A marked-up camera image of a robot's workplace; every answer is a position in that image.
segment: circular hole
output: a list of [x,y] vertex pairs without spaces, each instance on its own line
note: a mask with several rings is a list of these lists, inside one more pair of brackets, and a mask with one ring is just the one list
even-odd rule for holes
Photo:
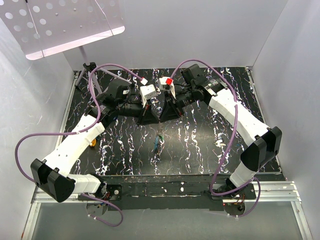
[[41,23],[42,25],[45,25],[45,24],[47,23],[47,21],[42,18],[42,19],[40,19],[40,23]]
[[26,10],[24,10],[24,9],[20,9],[20,10],[19,10],[19,13],[20,13],[21,16],[27,15]]
[[5,14],[5,17],[6,17],[7,19],[13,19],[13,18],[14,18],[14,16],[13,16],[10,12],[7,12],[7,13]]
[[50,2],[48,2],[45,6],[46,6],[47,9],[53,9],[54,8],[54,6]]
[[35,13],[40,12],[40,8],[38,6],[34,6],[32,9]]
[[30,22],[30,21],[29,21],[26,25],[27,25],[28,28],[30,28],[30,29],[32,29],[32,28],[34,27],[34,24],[33,24],[32,22]]
[[18,26],[18,25],[15,25],[13,28],[14,28],[14,30],[16,30],[17,32],[20,32],[20,31],[21,31],[21,27]]
[[65,0],[60,0],[59,1],[59,5],[62,6],[62,7],[65,6],[66,5],[66,1]]

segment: tripod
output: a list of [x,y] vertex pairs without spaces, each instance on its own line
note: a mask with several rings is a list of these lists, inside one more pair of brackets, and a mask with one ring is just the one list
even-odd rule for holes
[[[79,83],[80,83],[81,79],[84,78],[85,72],[88,72],[88,76],[89,76],[90,72],[92,72],[92,70],[97,67],[95,62],[89,62],[88,61],[88,57],[87,57],[86,51],[84,49],[84,46],[79,46],[79,50],[80,50],[82,58],[84,60],[84,64],[83,64],[83,69],[82,69],[77,81],[75,82],[75,87],[79,86]],[[110,71],[108,71],[106,69],[100,68],[98,71],[103,71],[106,74],[109,74],[109,75],[111,75],[111,76],[113,76],[113,77],[115,77],[117,79],[121,79],[121,80],[126,81],[126,82],[131,84],[131,82],[129,80],[124,79],[123,77],[120,77],[120,76],[118,76],[118,75],[114,74],[113,72],[110,72]],[[97,79],[97,77],[95,75],[92,76],[92,80],[93,80],[94,87],[98,91],[98,94],[102,94],[103,91],[102,91],[102,89],[101,89],[101,87],[100,87],[100,85],[98,83],[98,79]]]

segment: white perforated panel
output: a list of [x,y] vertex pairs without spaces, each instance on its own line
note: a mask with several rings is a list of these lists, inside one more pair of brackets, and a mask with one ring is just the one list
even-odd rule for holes
[[0,17],[30,60],[125,30],[118,0],[28,0],[28,5],[30,11],[25,0],[0,0]]

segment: white wall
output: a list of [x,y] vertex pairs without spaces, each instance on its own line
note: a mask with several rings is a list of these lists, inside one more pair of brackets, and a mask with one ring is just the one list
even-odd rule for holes
[[[175,68],[189,58],[252,66],[288,0],[121,0],[125,31],[87,44],[90,61]],[[64,53],[81,70],[78,49]]]
[[320,1],[289,0],[256,63],[266,122],[282,132],[279,160],[294,180],[314,239],[320,239]]
[[[0,20],[0,235],[21,239],[35,184],[19,172],[15,146],[35,132],[60,129],[73,72],[64,55],[29,61]],[[19,157],[31,176],[30,164],[42,159],[56,144],[56,137],[30,138],[22,143]]]

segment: robotic arm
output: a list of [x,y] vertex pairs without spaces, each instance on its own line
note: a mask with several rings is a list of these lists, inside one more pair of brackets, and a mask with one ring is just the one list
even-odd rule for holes
[[[131,96],[130,83],[122,80],[110,82],[106,92],[96,99],[101,116],[99,122],[86,132],[69,135],[42,161],[35,159],[31,172],[35,184],[57,202],[65,201],[71,194],[100,194],[103,183],[98,177],[70,174],[72,166],[90,143],[120,116],[135,117],[138,125],[157,124],[158,117],[151,110],[150,99],[157,95],[153,85],[141,86],[140,96]],[[79,132],[92,124],[98,115],[97,106],[92,104],[73,129]]]
[[[234,98],[223,81],[206,78],[197,64],[184,69],[181,73],[187,85],[186,90],[179,94],[175,92],[171,79],[167,77],[159,79],[160,88],[165,91],[165,104],[160,122],[179,118],[184,114],[185,106],[199,100],[218,111],[229,123],[234,123]],[[241,104],[238,105],[237,131],[248,148],[241,154],[239,166],[218,192],[230,191],[245,184],[279,152],[281,130],[278,127],[271,129]]]

